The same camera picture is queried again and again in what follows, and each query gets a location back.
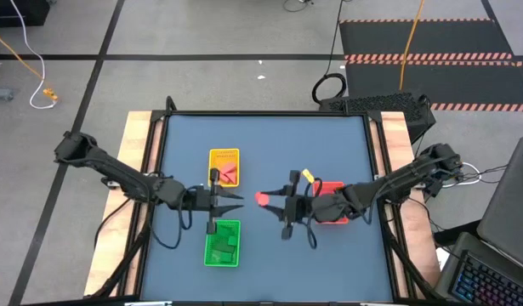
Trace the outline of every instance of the blue table surface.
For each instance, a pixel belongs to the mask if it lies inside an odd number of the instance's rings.
[[[230,191],[244,200],[219,202],[244,205],[224,215],[242,222],[240,263],[204,265],[207,214],[194,212],[178,249],[151,240],[144,300],[391,301],[376,209],[371,225],[361,219],[314,224],[318,248],[312,250],[304,226],[296,224],[292,239],[282,241],[282,223],[253,199],[257,191],[280,189],[290,170],[308,168],[324,181],[346,184],[372,181],[362,117],[172,116],[165,145],[162,171],[186,186],[207,184],[211,149],[240,149],[240,185]],[[305,186],[302,178],[298,190]],[[270,204],[283,207],[283,200],[272,196]],[[176,212],[156,208],[153,228],[163,241],[174,244],[177,224]]]

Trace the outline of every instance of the laptop keyboard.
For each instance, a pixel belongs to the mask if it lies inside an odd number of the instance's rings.
[[[450,293],[464,302],[523,306],[523,287],[466,253]]]

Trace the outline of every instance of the yellow tray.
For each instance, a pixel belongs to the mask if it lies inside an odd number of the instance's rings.
[[[240,183],[241,177],[241,154],[238,149],[211,149],[210,157],[208,158],[208,185],[210,185],[210,169],[217,168],[221,169],[229,162],[236,164],[236,184],[227,184],[219,181],[222,187],[237,187]]]

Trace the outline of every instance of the computer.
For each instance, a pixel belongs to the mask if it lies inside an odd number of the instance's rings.
[[[523,137],[477,228],[462,233],[435,290],[451,300],[523,306]]]

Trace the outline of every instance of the wire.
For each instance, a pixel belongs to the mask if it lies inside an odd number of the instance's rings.
[[[15,2],[14,0],[10,0],[10,2],[12,3],[12,6],[14,7],[15,9],[15,12],[17,13],[19,19],[20,19],[20,22],[21,22],[21,26],[23,28],[23,38],[25,40],[25,45],[29,48],[29,50],[31,51],[31,53],[35,54],[41,61],[42,63],[42,75],[40,75],[40,73],[38,73],[36,70],[34,70],[32,67],[30,67],[15,51],[13,48],[11,48],[1,37],[0,37],[0,43],[2,45],[4,45],[4,47],[6,47],[10,52],[12,52],[12,54],[20,61],[21,64],[23,64],[29,71],[31,71],[32,73],[34,73],[38,78],[40,78],[40,84],[38,84],[38,87],[37,89],[34,91],[34,93],[32,93],[32,96],[31,98],[29,99],[29,104],[37,109],[37,110],[47,110],[47,109],[50,109],[50,108],[53,108],[57,102],[56,102],[56,99],[57,99],[57,96],[55,96],[55,99],[52,99],[52,104],[51,105],[45,105],[45,106],[37,106],[37,105],[34,105],[32,103],[32,100],[34,99],[34,96],[36,94],[38,94],[38,92],[40,91],[40,88],[42,87],[45,79],[46,79],[46,65],[43,61],[43,58],[42,56],[40,56],[40,54],[36,53],[32,48],[31,48],[31,45],[29,45],[29,42],[27,40],[27,37],[26,37],[26,26],[25,26],[25,21],[23,20],[23,15],[21,14],[20,10],[17,8],[17,5],[15,5]]]
[[[437,243],[437,241],[434,241],[435,245],[437,247],[440,247],[441,249],[445,250],[448,254],[452,255],[453,257],[457,258],[460,263],[463,262],[463,259],[461,259],[458,255],[454,254],[452,251],[450,251],[450,248],[448,246],[442,246],[440,244]]]
[[[318,240],[316,239],[316,235],[314,235],[314,231],[312,230],[312,225],[311,225],[314,215],[316,214],[316,212],[319,212],[320,210],[328,209],[328,208],[339,206],[342,204],[346,205],[346,204],[348,204],[348,202],[341,201],[341,202],[333,203],[327,207],[317,208],[316,210],[314,210],[310,213],[309,218],[306,221],[306,224],[303,221],[298,221],[298,224],[302,224],[306,227],[306,237],[308,238],[310,247],[312,249],[316,249],[318,247]],[[345,209],[345,207],[346,207],[345,205],[342,206],[340,213],[342,213],[342,211]]]
[[[104,161],[102,159],[92,158],[92,159],[89,159],[89,160],[92,161],[92,162],[101,162],[104,165],[106,165],[108,167],[112,167],[115,170],[117,170],[118,172],[121,172],[124,175],[126,175],[127,177],[131,178],[136,183],[140,184],[141,187],[144,188],[145,193],[146,193],[146,199],[147,199],[146,204],[149,206],[150,204],[154,203],[154,201],[151,200],[150,188],[148,187],[148,185],[145,182],[142,182],[141,180],[139,180],[138,178],[134,177],[133,175],[123,171],[121,168],[117,167],[116,165],[111,164],[109,162],[106,162],[106,161]],[[82,161],[82,159],[75,160],[75,162],[81,162],[81,161]],[[184,205],[184,196],[187,194],[187,191],[189,191],[191,189],[194,189],[196,187],[197,186],[192,186],[192,187],[190,187],[188,189],[182,190],[181,194],[179,194],[179,196],[178,196],[178,199],[179,199],[179,203],[178,203],[178,219],[179,219],[179,222],[178,222],[178,238],[176,239],[176,242],[174,243],[173,246],[170,246],[170,245],[164,243],[159,238],[159,236],[156,234],[155,230],[153,230],[153,226],[151,224],[153,222],[153,220],[147,220],[146,221],[146,223],[148,225],[148,228],[150,229],[150,232],[153,235],[154,239],[162,247],[165,247],[165,248],[170,249],[170,250],[173,250],[173,249],[177,248],[179,243],[181,242],[181,239],[182,239],[182,230],[188,230],[192,226],[192,212],[190,210],[189,224],[187,226],[185,226],[185,223],[184,223],[184,220],[183,220],[183,215],[182,215],[182,206]]]
[[[36,71],[34,68],[30,67],[29,64],[27,64],[13,49],[12,47],[10,47],[1,37],[0,37],[0,43],[6,47],[14,56],[15,58],[21,63],[23,64],[24,67],[26,67],[26,69],[28,69],[29,71],[31,71],[32,73],[34,73],[39,79],[43,79],[43,77],[40,75],[40,73],[38,73],[38,71]]]
[[[482,174],[480,173],[479,169],[477,169],[475,166],[473,166],[473,164],[470,164],[465,161],[463,162],[463,164],[465,166],[469,166],[469,167],[473,168],[473,170],[475,170],[475,172],[476,172],[476,175],[478,175],[478,178],[472,182],[461,182],[461,183],[458,182],[456,184],[443,184],[442,188],[450,188],[450,187],[454,187],[454,186],[465,186],[465,185],[470,185],[470,184],[476,184],[482,180]]]
[[[500,171],[505,170],[506,167],[507,167],[507,165],[502,165],[502,166],[498,166],[498,167],[494,167],[494,168],[487,169],[487,170],[482,171],[482,172],[479,172],[479,173],[474,173],[474,174],[472,174],[472,173],[470,173],[470,174],[465,174],[465,175],[463,176],[463,178],[461,179],[460,182],[457,182],[457,183],[455,183],[455,184],[449,185],[449,186],[447,186],[447,187],[445,187],[445,188],[451,188],[451,187],[457,186],[458,184],[461,184],[461,183],[463,183],[463,182],[470,181],[471,179],[480,179],[480,181],[483,182],[483,183],[487,183],[487,184],[496,184],[496,183],[498,183],[498,181],[497,181],[497,182],[485,181],[485,180],[481,179],[481,175],[482,175],[482,174],[486,174],[486,173],[495,173],[495,172],[500,172]]]
[[[414,158],[418,157],[418,152],[420,151],[420,147],[422,146],[422,141],[424,141],[424,136],[428,132],[429,128],[429,109],[431,109],[431,100],[426,96],[425,94],[421,95],[419,99],[423,99],[425,103],[425,131],[422,134],[422,137],[420,138],[420,142],[418,143],[418,147],[416,148],[416,152],[414,153]]]
[[[405,76],[406,57],[408,56],[408,49],[411,46],[412,37],[414,37],[414,31],[416,31],[416,24],[418,23],[418,20],[420,19],[420,15],[422,14],[422,9],[424,9],[424,2],[425,2],[425,0],[422,0],[422,2],[420,3],[420,7],[418,8],[418,12],[416,13],[416,18],[414,18],[414,23],[412,24],[411,34],[408,36],[408,41],[406,42],[405,52],[403,53],[403,62],[401,63],[401,78],[399,80],[399,90],[403,90],[403,79]]]
[[[93,248],[97,247],[97,241],[99,240],[100,231],[105,226],[106,222],[108,222],[108,220],[110,220],[110,218],[112,218],[117,212],[122,210],[127,205],[127,203],[129,203],[130,201],[131,201],[131,198],[127,198],[127,200],[125,200],[125,202],[123,202],[120,206],[118,206],[116,209],[114,209],[113,212],[110,212],[110,214],[108,216],[106,216],[106,218],[104,218],[102,220],[102,222],[99,225],[99,228],[97,229],[97,232],[94,235],[94,245],[93,245]]]
[[[331,43],[331,53],[329,54],[329,63],[327,64],[326,73],[323,75],[326,76],[329,72],[329,68],[331,68],[331,60],[333,59],[333,51],[335,50],[335,41],[337,40],[337,31],[338,31],[338,25],[340,21],[340,12],[343,10],[343,2],[344,0],[340,1],[340,5],[338,6],[338,13],[337,13],[337,24],[335,25],[335,32],[333,33],[333,42]]]
[[[303,7],[302,8],[299,8],[299,9],[289,9],[286,7],[286,4],[289,2],[289,0],[286,0],[284,1],[284,3],[281,4],[281,6],[289,13],[297,13],[297,12],[300,12],[302,11],[303,9],[306,9],[307,6],[309,6],[309,0],[305,0],[303,1]]]
[[[314,194],[314,197],[317,197],[317,196],[320,196],[321,188],[323,187],[323,181],[321,180],[321,178],[314,178],[314,181],[320,182],[318,184],[318,189],[316,190],[316,192]],[[311,185],[312,185],[311,183],[308,183],[306,185],[306,188],[304,188],[304,197],[308,197],[309,196],[309,190],[310,190],[310,186]]]
[[[327,79],[337,78],[338,80],[340,80],[341,88],[338,91],[338,93],[335,94],[334,98],[342,97],[344,95],[344,92],[346,91],[346,78],[342,74],[340,74],[340,73],[330,73],[330,74],[327,74],[327,73],[329,73],[329,69],[331,68],[331,61],[333,59],[333,52],[335,50],[335,41],[337,40],[338,25],[340,23],[339,22],[340,21],[340,12],[343,9],[343,2],[344,2],[344,0],[340,0],[340,4],[338,6],[337,22],[336,22],[336,25],[335,25],[335,32],[333,33],[333,42],[331,43],[331,52],[329,54],[329,62],[327,63],[326,72],[323,74],[321,79],[312,88],[312,99],[314,100],[314,102],[316,102],[319,105],[321,104],[321,101],[318,99],[316,93],[317,93],[318,88],[320,87],[320,85],[322,83],[324,83]]]

